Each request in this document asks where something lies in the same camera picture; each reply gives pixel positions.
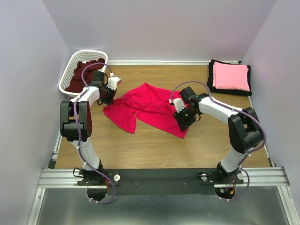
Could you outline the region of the crimson red t shirt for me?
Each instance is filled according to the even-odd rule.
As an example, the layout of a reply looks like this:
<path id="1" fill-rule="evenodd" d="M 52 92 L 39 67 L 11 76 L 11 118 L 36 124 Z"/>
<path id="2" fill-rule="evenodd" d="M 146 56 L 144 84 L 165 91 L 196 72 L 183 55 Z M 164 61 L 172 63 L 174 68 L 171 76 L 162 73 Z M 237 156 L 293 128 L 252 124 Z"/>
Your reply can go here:
<path id="1" fill-rule="evenodd" d="M 103 108 L 104 115 L 124 131 L 134 134 L 137 120 L 157 129 L 184 138 L 173 117 L 176 112 L 169 104 L 172 91 L 154 87 L 148 83 L 132 89 Z"/>

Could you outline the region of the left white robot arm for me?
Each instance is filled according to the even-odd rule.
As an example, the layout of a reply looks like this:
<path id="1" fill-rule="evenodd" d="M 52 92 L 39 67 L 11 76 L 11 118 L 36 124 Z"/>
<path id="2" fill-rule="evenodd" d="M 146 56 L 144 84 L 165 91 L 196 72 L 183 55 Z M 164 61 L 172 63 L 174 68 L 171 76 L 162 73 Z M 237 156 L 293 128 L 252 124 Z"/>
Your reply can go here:
<path id="1" fill-rule="evenodd" d="M 60 103 L 60 134 L 75 147 L 82 163 L 77 179 L 83 184 L 106 185 L 113 184 L 104 175 L 104 168 L 97 156 L 91 135 L 93 130 L 90 107 L 98 105 L 112 105 L 121 78 L 113 73 L 106 74 L 95 71 L 90 83 L 84 81 L 82 91 L 69 101 Z"/>

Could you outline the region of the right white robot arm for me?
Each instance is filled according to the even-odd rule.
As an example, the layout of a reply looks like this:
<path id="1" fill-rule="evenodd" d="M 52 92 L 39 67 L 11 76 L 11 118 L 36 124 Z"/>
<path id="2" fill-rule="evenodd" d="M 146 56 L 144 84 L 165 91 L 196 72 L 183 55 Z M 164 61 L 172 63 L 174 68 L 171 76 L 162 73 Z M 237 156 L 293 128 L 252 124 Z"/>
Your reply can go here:
<path id="1" fill-rule="evenodd" d="M 175 107 L 173 114 L 180 131 L 186 131 L 202 114 L 208 114 L 228 126 L 230 148 L 217 164 L 212 175 L 206 177 L 225 184 L 237 176 L 243 161 L 265 141 L 266 135 L 253 108 L 234 108 L 214 99 L 210 94 L 197 95 L 190 87 L 179 98 L 169 98 Z"/>

